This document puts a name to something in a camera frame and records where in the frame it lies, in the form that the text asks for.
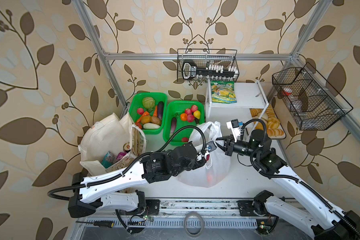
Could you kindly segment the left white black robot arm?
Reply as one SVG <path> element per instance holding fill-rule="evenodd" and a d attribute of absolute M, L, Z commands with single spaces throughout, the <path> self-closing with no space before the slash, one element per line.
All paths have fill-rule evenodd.
<path fill-rule="evenodd" d="M 190 128 L 201 136 L 200 150 L 197 150 L 192 142 L 184 143 L 173 150 L 166 150 L 170 143 L 167 141 L 157 151 L 139 155 L 123 169 L 89 177 L 77 173 L 71 186 L 50 190 L 48 196 L 68 201 L 68 211 L 72 218 L 87 217 L 103 209 L 126 212 L 144 210 L 146 208 L 144 192 L 124 194 L 121 191 L 139 185 L 167 181 L 184 171 L 196 170 L 204 166 L 207 156 L 216 150 L 214 141 L 207 142 L 200 128 L 196 126 Z"/>

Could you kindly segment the green white drink can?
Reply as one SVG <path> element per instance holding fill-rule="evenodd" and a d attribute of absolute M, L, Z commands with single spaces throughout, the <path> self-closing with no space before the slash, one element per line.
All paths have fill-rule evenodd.
<path fill-rule="evenodd" d="M 123 146 L 123 150 L 125 153 L 129 153 L 131 151 L 130 143 L 125 143 Z"/>

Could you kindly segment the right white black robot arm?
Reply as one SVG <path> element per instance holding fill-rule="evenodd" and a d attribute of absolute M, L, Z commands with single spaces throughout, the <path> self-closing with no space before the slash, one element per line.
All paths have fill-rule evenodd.
<path fill-rule="evenodd" d="M 304 207 L 300 210 L 264 190 L 254 197 L 255 213 L 277 216 L 313 240 L 360 240 L 360 217 L 353 211 L 343 211 L 303 181 L 277 155 L 266 129 L 253 130 L 245 141 L 247 125 L 253 122 L 265 125 L 261 119 L 251 119 L 246 123 L 237 119 L 227 122 L 232 134 L 217 139 L 224 141 L 219 148 L 227 156 L 248 156 L 257 173 L 284 188 Z"/>

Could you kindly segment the cream canvas tote bag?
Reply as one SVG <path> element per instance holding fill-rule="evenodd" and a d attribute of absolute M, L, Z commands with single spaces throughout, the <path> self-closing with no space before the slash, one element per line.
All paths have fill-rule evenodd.
<path fill-rule="evenodd" d="M 106 168 L 102 165 L 107 153 L 117 156 L 130 146 L 130 151 Z M 103 175 L 127 167 L 132 160 L 146 151 L 147 140 L 143 131 L 137 127 L 129 114 L 121 119 L 111 114 L 96 122 L 83 136 L 78 149 L 80 164 L 91 176 Z"/>

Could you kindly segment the purple snack bag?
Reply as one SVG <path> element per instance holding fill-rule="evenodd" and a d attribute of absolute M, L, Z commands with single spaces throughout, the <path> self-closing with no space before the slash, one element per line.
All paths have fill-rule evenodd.
<path fill-rule="evenodd" d="M 117 162 L 119 162 L 120 160 L 122 160 L 123 157 L 124 157 L 126 154 L 127 154 L 127 153 L 125 153 L 125 152 L 120 152 L 120 153 L 117 155 L 115 162 L 117 163 Z"/>

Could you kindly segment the teal red snack bag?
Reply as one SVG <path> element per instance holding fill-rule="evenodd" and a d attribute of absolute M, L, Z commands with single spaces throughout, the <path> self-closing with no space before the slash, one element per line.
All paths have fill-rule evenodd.
<path fill-rule="evenodd" d="M 113 164 L 115 164 L 116 160 L 117 157 L 114 154 L 112 154 L 110 151 L 108 151 L 107 154 L 104 156 L 101 164 L 105 169 L 107 169 L 111 167 Z"/>

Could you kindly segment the white plastic grocery bag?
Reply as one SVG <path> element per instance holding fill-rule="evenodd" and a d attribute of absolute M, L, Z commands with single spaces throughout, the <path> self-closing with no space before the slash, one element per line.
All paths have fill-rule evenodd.
<path fill-rule="evenodd" d="M 208 150 L 206 163 L 191 171 L 184 171 L 178 175 L 178 180 L 188 186 L 211 188 L 221 182 L 229 173 L 231 157 L 225 155 L 217 145 L 223 145 L 223 141 L 217 141 L 222 137 L 220 122 L 206 122 L 198 125 L 204 133 L 206 143 L 212 144 L 212 150 Z"/>

